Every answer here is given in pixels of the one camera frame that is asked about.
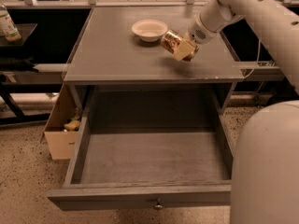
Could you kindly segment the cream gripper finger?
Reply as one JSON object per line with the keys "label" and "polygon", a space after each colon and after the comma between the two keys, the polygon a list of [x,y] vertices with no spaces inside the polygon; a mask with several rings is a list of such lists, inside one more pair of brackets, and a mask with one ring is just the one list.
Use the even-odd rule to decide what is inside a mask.
{"label": "cream gripper finger", "polygon": [[183,40],[179,43],[174,52],[174,58],[177,61],[190,61],[195,51],[195,46],[189,41]]}

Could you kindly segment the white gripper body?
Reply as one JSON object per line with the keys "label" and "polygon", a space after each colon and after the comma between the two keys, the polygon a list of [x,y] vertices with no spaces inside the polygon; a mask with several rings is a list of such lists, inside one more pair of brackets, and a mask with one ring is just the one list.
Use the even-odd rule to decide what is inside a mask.
{"label": "white gripper body", "polygon": [[218,19],[201,18],[195,15],[188,27],[188,36],[198,44],[206,44],[211,41],[222,27]]}

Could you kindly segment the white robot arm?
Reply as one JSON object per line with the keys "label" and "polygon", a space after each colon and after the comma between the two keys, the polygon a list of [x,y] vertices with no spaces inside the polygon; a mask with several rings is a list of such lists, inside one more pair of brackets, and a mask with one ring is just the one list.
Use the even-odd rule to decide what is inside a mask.
{"label": "white robot arm", "polygon": [[[275,0],[210,0],[188,38],[212,37],[243,17],[291,85],[299,87],[298,15]],[[244,125],[235,146],[230,224],[299,224],[299,102],[265,107]]]}

